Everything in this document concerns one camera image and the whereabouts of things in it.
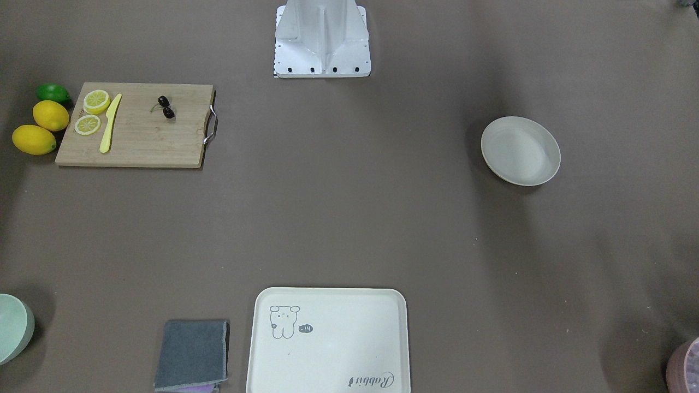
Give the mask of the beige round plate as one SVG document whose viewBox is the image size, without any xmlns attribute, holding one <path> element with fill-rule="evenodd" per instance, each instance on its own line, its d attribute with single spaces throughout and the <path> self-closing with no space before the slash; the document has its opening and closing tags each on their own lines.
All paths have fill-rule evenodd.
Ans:
<svg viewBox="0 0 699 393">
<path fill-rule="evenodd" d="M 561 167 L 555 137 L 525 117 L 506 116 L 490 122 L 482 132 L 480 150 L 487 167 L 516 186 L 541 186 Z"/>
</svg>

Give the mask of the yellow lemon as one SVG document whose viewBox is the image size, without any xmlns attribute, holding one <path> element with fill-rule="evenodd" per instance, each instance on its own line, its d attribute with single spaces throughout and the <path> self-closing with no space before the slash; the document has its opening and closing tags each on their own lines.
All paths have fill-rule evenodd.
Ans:
<svg viewBox="0 0 699 393">
<path fill-rule="evenodd" d="M 48 154 L 57 147 L 54 134 L 35 125 L 26 124 L 17 127 L 11 139 L 20 151 L 32 155 Z"/>
<path fill-rule="evenodd" d="M 35 123 L 50 132 L 65 129 L 70 122 L 68 110 L 54 100 L 41 100 L 32 109 Z"/>
</svg>

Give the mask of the yellow plastic knife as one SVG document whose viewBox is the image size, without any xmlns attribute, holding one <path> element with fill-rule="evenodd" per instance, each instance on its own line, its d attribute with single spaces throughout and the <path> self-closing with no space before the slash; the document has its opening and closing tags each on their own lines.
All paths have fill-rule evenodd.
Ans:
<svg viewBox="0 0 699 393">
<path fill-rule="evenodd" d="M 112 133 L 114 129 L 114 124 L 115 124 L 115 117 L 116 113 L 119 109 L 120 102 L 122 100 L 122 94 L 118 93 L 116 96 L 111 100 L 110 105 L 108 105 L 108 108 L 105 112 L 106 116 L 106 126 L 105 130 L 103 132 L 103 137 L 102 137 L 102 142 L 100 142 L 99 145 L 99 151 L 102 154 L 108 153 L 111 149 L 111 142 L 112 142 Z"/>
</svg>

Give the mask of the yellow lemon upper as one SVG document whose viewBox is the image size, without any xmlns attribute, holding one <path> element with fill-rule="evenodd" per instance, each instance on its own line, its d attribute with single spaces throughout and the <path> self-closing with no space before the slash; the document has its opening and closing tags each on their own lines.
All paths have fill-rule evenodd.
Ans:
<svg viewBox="0 0 699 393">
<path fill-rule="evenodd" d="M 70 122 L 68 110 L 54 100 L 41 100 L 32 109 L 35 123 L 50 132 L 65 129 Z"/>
</svg>

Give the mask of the yellow lemon lower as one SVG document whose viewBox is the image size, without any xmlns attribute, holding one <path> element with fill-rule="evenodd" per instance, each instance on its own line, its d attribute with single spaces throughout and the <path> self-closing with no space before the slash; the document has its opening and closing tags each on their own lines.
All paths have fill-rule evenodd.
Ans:
<svg viewBox="0 0 699 393">
<path fill-rule="evenodd" d="M 57 147 L 54 134 L 35 125 L 26 124 L 17 127 L 11 139 L 20 151 L 32 155 L 48 154 Z"/>
</svg>

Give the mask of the cream rabbit tray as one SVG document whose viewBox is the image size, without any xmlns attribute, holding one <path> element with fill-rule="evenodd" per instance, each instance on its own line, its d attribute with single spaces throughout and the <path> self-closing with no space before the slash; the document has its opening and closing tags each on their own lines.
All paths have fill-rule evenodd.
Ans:
<svg viewBox="0 0 699 393">
<path fill-rule="evenodd" d="M 247 392 L 410 392 L 407 304 L 395 289 L 267 288 Z"/>
</svg>

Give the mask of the pink bowl with ice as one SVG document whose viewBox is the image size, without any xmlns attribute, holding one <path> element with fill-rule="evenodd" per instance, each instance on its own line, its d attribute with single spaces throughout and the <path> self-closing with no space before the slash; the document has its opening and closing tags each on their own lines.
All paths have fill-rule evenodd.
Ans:
<svg viewBox="0 0 699 393">
<path fill-rule="evenodd" d="M 698 338 L 679 346 L 666 367 L 669 392 L 698 392 Z"/>
</svg>

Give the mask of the thin lemon slice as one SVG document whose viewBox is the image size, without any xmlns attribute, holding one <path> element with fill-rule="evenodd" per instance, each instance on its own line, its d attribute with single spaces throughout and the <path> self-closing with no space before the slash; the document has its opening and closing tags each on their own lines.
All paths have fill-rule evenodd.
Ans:
<svg viewBox="0 0 699 393">
<path fill-rule="evenodd" d="M 97 115 L 83 115 L 73 125 L 73 131 L 80 136 L 90 136 L 102 127 L 102 120 Z"/>
</svg>

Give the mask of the dark red cherry pair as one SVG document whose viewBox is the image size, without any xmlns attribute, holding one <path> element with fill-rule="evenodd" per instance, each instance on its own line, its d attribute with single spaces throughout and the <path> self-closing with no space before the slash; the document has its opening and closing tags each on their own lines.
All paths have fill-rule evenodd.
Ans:
<svg viewBox="0 0 699 393">
<path fill-rule="evenodd" d="M 165 119 L 172 120 L 176 116 L 175 111 L 172 109 L 170 101 L 166 96 L 159 96 L 157 98 L 157 104 L 151 107 L 150 112 L 153 113 L 156 109 L 159 109 L 162 112 Z"/>
</svg>

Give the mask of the mint green bowl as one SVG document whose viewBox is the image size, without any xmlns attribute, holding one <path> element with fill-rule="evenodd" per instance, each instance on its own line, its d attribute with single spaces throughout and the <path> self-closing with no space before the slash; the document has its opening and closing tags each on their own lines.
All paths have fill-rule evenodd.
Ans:
<svg viewBox="0 0 699 393">
<path fill-rule="evenodd" d="M 25 350 L 33 336 L 35 318 L 24 301 L 11 294 L 1 294 L 1 364 L 6 364 Z"/>
</svg>

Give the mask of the thick lemon half slice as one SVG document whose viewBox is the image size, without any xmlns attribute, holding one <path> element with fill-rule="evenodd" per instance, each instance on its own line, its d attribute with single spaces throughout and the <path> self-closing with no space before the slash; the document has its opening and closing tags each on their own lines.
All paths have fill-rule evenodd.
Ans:
<svg viewBox="0 0 699 393">
<path fill-rule="evenodd" d="M 111 102 L 105 90 L 92 90 L 83 99 L 83 110 L 89 115 L 99 115 L 107 110 Z"/>
</svg>

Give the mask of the bamboo cutting board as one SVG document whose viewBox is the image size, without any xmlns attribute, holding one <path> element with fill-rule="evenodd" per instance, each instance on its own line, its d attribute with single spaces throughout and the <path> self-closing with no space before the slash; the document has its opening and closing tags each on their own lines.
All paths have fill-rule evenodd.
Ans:
<svg viewBox="0 0 699 393">
<path fill-rule="evenodd" d="M 171 83 L 85 82 L 75 98 L 72 123 L 85 112 L 83 99 L 92 90 L 105 90 L 113 99 L 122 94 L 112 133 L 111 149 L 100 153 L 103 130 L 80 136 L 68 125 L 55 162 L 59 166 L 128 168 L 200 168 L 205 147 L 215 136 L 212 85 Z M 175 118 L 151 113 L 159 96 L 166 96 Z"/>
</svg>

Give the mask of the grey folded cloth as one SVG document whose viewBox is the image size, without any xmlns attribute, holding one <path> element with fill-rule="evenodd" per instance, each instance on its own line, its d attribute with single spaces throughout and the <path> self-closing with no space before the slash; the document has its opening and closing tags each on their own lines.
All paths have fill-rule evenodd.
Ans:
<svg viewBox="0 0 699 393">
<path fill-rule="evenodd" d="M 227 380 L 225 319 L 171 319 L 164 324 L 155 392 L 218 392 Z"/>
</svg>

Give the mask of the green lime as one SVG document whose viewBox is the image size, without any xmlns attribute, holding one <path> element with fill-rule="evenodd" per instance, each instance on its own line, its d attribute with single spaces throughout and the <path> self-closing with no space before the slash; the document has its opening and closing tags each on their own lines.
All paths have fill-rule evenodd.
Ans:
<svg viewBox="0 0 699 393">
<path fill-rule="evenodd" d="M 67 88 L 57 83 L 44 83 L 35 89 L 35 94 L 39 100 L 52 100 L 58 104 L 70 102 L 72 98 Z"/>
</svg>

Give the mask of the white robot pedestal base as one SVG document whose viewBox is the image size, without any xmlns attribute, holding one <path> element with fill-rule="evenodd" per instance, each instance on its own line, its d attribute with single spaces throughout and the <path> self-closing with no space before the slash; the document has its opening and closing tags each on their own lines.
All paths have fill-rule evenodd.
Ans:
<svg viewBox="0 0 699 393">
<path fill-rule="evenodd" d="M 274 77 L 371 74 L 366 10 L 355 1 L 288 1 L 275 16 Z"/>
</svg>

